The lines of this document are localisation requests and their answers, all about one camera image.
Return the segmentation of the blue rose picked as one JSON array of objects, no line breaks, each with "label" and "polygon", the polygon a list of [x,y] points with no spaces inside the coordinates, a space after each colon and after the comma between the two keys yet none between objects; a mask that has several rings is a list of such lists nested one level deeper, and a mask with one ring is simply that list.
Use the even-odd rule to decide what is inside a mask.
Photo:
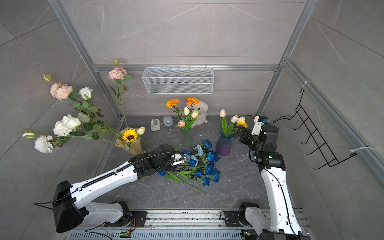
[{"label": "blue rose picked", "polygon": [[220,157],[216,152],[208,152],[204,155],[203,162],[205,164],[214,163],[214,162],[217,162],[219,159],[220,159]]},{"label": "blue rose picked", "polygon": [[208,150],[210,150],[213,147],[213,144],[208,140],[204,140],[203,144],[204,144],[205,148]]},{"label": "blue rose picked", "polygon": [[205,164],[204,166],[191,167],[191,169],[194,171],[200,171],[202,173],[201,176],[211,175],[212,170],[214,169],[214,164]]}]

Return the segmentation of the small white plastic bracket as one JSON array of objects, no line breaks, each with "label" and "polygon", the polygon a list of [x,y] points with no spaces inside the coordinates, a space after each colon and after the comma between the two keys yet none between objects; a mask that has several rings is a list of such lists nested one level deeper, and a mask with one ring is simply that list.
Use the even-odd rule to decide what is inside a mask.
[{"label": "small white plastic bracket", "polygon": [[151,131],[156,132],[161,129],[160,120],[159,119],[152,119],[151,120]]}]

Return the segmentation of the blue tulip from purple vase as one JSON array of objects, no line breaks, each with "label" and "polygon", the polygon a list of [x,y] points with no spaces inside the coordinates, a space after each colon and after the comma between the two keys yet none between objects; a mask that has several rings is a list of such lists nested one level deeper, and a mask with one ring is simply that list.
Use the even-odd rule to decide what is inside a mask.
[{"label": "blue tulip from purple vase", "polygon": [[188,162],[179,162],[176,167],[196,167],[199,164],[197,160],[189,160]]}]

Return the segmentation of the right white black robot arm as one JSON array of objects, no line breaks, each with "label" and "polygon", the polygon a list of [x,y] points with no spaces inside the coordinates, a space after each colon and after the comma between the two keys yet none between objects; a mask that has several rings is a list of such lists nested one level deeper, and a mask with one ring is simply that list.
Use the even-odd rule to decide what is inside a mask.
[{"label": "right white black robot arm", "polygon": [[259,167],[270,207],[270,222],[256,204],[242,203],[239,219],[244,226],[252,226],[260,240],[308,240],[301,228],[287,187],[286,166],[277,152],[279,129],[262,125],[254,134],[250,129],[235,127],[239,141],[249,147],[249,158]]}]

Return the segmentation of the pink white tulip purple vase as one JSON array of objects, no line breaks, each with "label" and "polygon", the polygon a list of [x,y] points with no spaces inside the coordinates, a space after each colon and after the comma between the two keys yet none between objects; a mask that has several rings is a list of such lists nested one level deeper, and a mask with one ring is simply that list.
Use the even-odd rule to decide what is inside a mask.
[{"label": "pink white tulip purple vase", "polygon": [[220,117],[221,117],[221,118],[225,118],[225,117],[226,117],[226,111],[225,111],[224,109],[222,109],[222,110],[220,111]]}]

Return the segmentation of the blue tulip pile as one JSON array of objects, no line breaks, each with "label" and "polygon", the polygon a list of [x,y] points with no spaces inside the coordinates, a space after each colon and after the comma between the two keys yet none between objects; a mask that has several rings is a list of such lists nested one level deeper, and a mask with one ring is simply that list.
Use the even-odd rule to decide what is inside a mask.
[{"label": "blue tulip pile", "polygon": [[200,178],[202,175],[200,171],[181,171],[179,174],[186,179],[192,178],[193,176]]}]

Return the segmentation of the yellow wavy glass vase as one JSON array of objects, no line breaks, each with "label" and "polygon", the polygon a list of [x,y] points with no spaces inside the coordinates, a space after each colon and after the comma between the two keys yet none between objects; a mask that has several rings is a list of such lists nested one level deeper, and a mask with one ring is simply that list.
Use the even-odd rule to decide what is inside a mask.
[{"label": "yellow wavy glass vase", "polygon": [[142,148],[142,143],[141,143],[141,140],[142,140],[142,136],[138,135],[138,138],[137,140],[135,140],[134,142],[132,143],[126,143],[122,137],[123,137],[123,133],[126,131],[126,130],[135,130],[137,132],[137,129],[133,129],[133,128],[125,128],[123,129],[122,131],[119,132],[119,136],[120,138],[116,138],[116,141],[115,141],[115,147],[118,147],[118,148],[122,148],[123,150],[125,150],[126,152],[128,152],[129,154],[131,154],[132,156],[136,156],[136,155],[139,155],[139,154],[143,154],[144,151],[143,151],[143,148]]}]

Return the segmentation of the orange carnation large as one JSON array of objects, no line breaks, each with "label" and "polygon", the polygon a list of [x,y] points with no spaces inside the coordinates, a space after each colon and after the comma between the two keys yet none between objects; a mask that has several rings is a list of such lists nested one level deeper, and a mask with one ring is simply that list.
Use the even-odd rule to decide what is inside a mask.
[{"label": "orange carnation large", "polygon": [[198,99],[196,99],[196,98],[187,98],[187,104],[190,105],[190,106],[198,105],[199,102],[200,101]]}]

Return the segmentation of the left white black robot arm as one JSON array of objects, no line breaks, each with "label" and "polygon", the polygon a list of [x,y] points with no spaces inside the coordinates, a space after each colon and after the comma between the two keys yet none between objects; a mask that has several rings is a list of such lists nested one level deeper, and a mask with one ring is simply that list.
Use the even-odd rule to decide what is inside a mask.
[{"label": "left white black robot arm", "polygon": [[98,197],[143,177],[160,171],[174,171],[190,161],[188,153],[162,144],[147,154],[138,154],[122,165],[94,178],[71,184],[57,185],[53,198],[56,231],[65,233],[78,226],[122,227],[129,224],[132,214],[125,202],[96,203]]}]

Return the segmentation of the white rose centre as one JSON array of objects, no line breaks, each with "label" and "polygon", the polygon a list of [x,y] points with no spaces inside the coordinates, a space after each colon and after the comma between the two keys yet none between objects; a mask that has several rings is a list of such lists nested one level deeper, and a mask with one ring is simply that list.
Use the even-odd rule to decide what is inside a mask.
[{"label": "white rose centre", "polygon": [[55,135],[60,137],[68,136],[82,125],[82,122],[72,115],[63,116],[62,120],[57,121],[53,128]]}]

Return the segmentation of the light blue carnation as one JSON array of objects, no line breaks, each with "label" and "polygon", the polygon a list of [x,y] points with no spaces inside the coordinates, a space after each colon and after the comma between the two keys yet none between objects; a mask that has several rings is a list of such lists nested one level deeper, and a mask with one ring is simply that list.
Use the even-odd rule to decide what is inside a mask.
[{"label": "light blue carnation", "polygon": [[195,155],[198,157],[202,157],[204,155],[204,150],[200,145],[196,145],[196,147],[194,147],[194,151],[195,151]]}]

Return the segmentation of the blue rose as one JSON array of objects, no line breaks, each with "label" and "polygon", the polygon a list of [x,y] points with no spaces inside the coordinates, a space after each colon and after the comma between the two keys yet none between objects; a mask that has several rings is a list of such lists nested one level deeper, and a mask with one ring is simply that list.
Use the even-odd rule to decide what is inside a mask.
[{"label": "blue rose", "polygon": [[192,178],[189,178],[189,179],[186,179],[184,177],[182,177],[179,172],[178,173],[173,173],[174,175],[176,175],[178,178],[180,178],[181,180],[185,181],[189,181],[189,180],[193,180],[193,181],[197,181],[199,182],[201,185],[203,186],[208,186],[210,184],[210,178],[208,178],[206,175],[203,175],[201,176],[200,178],[197,178],[197,177],[192,177]]},{"label": "blue rose", "polygon": [[211,174],[211,180],[217,183],[219,182],[219,179],[220,179],[220,172],[217,169],[213,169]]}]

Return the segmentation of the metal base rail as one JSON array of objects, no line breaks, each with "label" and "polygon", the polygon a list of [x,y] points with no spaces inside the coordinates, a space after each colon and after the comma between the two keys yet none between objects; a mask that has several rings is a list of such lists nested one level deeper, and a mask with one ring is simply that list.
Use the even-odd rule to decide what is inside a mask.
[{"label": "metal base rail", "polygon": [[127,227],[78,227],[68,240],[257,240],[271,232],[269,210],[255,209],[257,227],[243,224],[245,214],[225,210],[134,210],[135,223]]}]

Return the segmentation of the light blue carnation vase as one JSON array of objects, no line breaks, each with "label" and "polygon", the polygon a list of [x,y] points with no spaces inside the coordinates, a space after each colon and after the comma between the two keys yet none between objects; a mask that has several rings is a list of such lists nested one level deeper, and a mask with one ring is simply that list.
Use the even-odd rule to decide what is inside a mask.
[{"label": "light blue carnation vase", "polygon": [[191,155],[191,160],[194,160],[196,164],[199,163],[199,161],[195,155]]}]

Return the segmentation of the cream tulip middle vase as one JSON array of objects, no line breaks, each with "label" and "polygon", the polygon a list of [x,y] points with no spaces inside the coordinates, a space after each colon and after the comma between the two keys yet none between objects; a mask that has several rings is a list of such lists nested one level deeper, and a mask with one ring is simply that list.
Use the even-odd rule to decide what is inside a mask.
[{"label": "cream tulip middle vase", "polygon": [[191,110],[190,110],[189,107],[185,107],[185,108],[184,108],[184,115],[185,115],[185,116],[188,116],[188,115],[190,114],[190,112],[191,112]]}]

